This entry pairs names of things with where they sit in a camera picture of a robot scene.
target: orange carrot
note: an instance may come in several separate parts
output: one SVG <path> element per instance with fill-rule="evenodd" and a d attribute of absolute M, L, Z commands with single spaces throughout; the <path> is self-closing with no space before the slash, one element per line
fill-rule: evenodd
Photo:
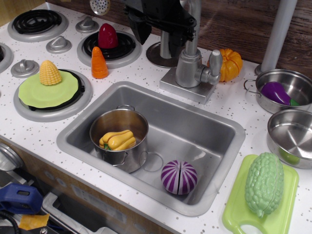
<path fill-rule="evenodd" d="M 102 79 L 108 76 L 108 69 L 105 58 L 100 48 L 95 46 L 92 50 L 91 72 L 96 79 Z"/>

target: black coil burner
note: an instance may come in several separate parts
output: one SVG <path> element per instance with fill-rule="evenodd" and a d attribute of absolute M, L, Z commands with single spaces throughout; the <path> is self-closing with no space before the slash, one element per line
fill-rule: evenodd
<path fill-rule="evenodd" d="M 82 85 L 80 77 L 77 74 L 75 74 L 75 73 L 73 73 L 71 71 L 64 70 L 64 69 L 59 69 L 59 70 L 60 71 L 64 71 L 64 72 L 69 72 L 70 74 L 72 74 L 78 80 L 78 90 L 77 90 L 77 92 L 75 92 L 75 94 L 73 95 L 73 97 L 71 99 L 69 99 L 68 101 L 62 103 L 61 105 L 53 106 L 53 107 L 46 107 L 46 108 L 37 108 L 37 107 L 34 107 L 34 106 L 28 106 L 29 110 L 31 110 L 31 111 L 35 111 L 35 110 L 57 110 L 57 109 L 60 109 L 60 108 L 64 108 L 64 107 L 70 106 L 70 105 L 72 105 L 73 103 L 75 103 L 76 101 L 79 100 L 79 98 L 82 96 L 82 93 L 85 91 L 85 87 L 84 87 L 84 85 Z"/>
<path fill-rule="evenodd" d="M 13 26 L 20 34 L 44 32 L 54 25 L 60 25 L 62 18 L 54 11 L 32 10 L 17 16 Z"/>
<path fill-rule="evenodd" d="M 0 46 L 0 62 L 4 59 L 2 47 Z"/>
<path fill-rule="evenodd" d="M 106 60 L 120 59 L 132 53 L 136 47 L 136 42 L 128 35 L 118 33 L 118 47 L 112 49 L 102 49 L 103 56 Z M 98 46 L 98 32 L 94 33 L 86 38 L 83 43 L 83 49 L 85 53 L 92 56 L 92 50 L 95 46 Z"/>

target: yellow corn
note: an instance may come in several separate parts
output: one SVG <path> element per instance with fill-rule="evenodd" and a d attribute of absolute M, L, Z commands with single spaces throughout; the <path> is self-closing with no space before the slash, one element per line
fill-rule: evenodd
<path fill-rule="evenodd" d="M 62 81 L 58 68 L 49 60 L 45 60 L 41 64 L 39 78 L 41 84 L 44 85 L 53 85 Z"/>
<path fill-rule="evenodd" d="M 110 150 L 126 150 L 136 144 L 136 139 L 130 130 L 122 132 L 109 132 L 106 133 L 100 140 L 99 146 L 103 149 Z"/>

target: green plate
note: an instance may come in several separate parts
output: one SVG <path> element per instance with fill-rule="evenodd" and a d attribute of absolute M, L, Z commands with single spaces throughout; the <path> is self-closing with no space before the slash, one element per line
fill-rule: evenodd
<path fill-rule="evenodd" d="M 284 192 L 278 208 L 263 218 L 253 213 L 245 201 L 245 184 L 248 170 L 257 155 L 244 158 L 234 182 L 229 200 L 226 204 L 222 222 L 234 234 L 244 234 L 242 225 L 252 225 L 263 234 L 287 234 L 293 213 L 299 175 L 297 171 L 287 165 L 284 168 Z"/>
<path fill-rule="evenodd" d="M 27 78 L 19 86 L 19 98 L 36 108 L 59 106 L 70 100 L 78 90 L 78 80 L 69 72 L 59 71 L 62 81 L 54 85 L 40 83 L 39 73 Z"/>

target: green cutting board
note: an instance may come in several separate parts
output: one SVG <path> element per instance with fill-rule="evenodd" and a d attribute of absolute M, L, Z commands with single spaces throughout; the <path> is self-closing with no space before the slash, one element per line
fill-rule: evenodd
<path fill-rule="evenodd" d="M 252 225 L 263 234 L 287 234 L 293 213 L 299 175 L 287 165 L 284 168 L 284 192 L 278 208 L 263 218 L 253 213 L 245 201 L 245 184 L 248 170 L 257 155 L 248 155 L 243 159 L 238 171 L 229 200 L 226 204 L 222 222 L 234 234 L 244 234 L 242 225 Z"/>

